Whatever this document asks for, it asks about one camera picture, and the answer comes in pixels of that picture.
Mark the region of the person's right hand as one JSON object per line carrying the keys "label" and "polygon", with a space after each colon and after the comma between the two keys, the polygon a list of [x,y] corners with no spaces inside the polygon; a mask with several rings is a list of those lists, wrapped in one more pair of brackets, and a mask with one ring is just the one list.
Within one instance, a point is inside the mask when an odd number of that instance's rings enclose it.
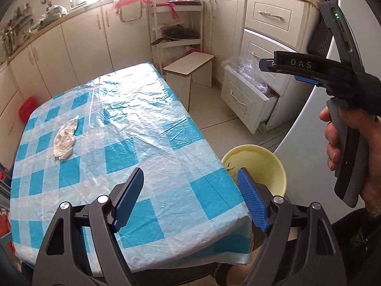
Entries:
{"label": "person's right hand", "polygon": [[[362,109],[339,109],[339,114],[347,126],[356,129],[365,137],[369,145],[369,170],[360,193],[365,208],[372,216],[380,216],[380,162],[381,162],[381,130],[378,117],[369,115]],[[327,145],[327,166],[331,171],[336,170],[341,153],[339,150],[338,131],[331,122],[328,108],[320,113],[320,119],[327,123],[324,131],[329,144]]]}

